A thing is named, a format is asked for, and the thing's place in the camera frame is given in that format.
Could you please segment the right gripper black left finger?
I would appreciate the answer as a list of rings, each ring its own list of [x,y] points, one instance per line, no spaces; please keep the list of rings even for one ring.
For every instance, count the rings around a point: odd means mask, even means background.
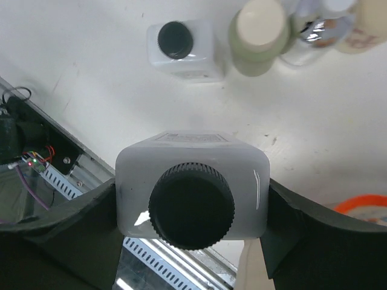
[[[111,289],[122,244],[110,179],[38,216],[1,225],[1,289]]]

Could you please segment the green bottle cream cap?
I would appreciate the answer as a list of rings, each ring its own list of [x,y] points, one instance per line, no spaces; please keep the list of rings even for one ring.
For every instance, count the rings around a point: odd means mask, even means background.
[[[279,1],[247,2],[233,17],[228,40],[234,67],[244,76],[266,73],[290,37],[290,23]]]

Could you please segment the clear bottle silver cap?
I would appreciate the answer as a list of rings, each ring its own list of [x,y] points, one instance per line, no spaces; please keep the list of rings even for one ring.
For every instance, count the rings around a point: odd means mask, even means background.
[[[344,41],[353,29],[357,2],[299,1],[290,16],[291,34],[281,59],[303,66],[322,57]]]

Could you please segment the beige spray bottle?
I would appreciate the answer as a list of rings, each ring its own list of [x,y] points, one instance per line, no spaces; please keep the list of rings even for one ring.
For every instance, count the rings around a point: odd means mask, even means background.
[[[360,54],[386,42],[386,0],[358,1],[353,11],[356,14],[353,29],[336,50]]]

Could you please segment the white square bottle black cap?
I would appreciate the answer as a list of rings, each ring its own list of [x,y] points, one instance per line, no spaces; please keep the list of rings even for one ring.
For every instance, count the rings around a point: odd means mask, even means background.
[[[170,21],[146,32],[149,63],[157,70],[194,83],[220,82],[224,62],[220,43],[207,20]]]

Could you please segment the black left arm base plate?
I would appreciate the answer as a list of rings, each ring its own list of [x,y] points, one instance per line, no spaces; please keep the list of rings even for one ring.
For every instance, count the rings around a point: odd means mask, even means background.
[[[23,153],[37,152],[60,173],[73,169],[83,150],[41,114],[17,97],[10,97],[1,114],[1,164],[15,162]]]

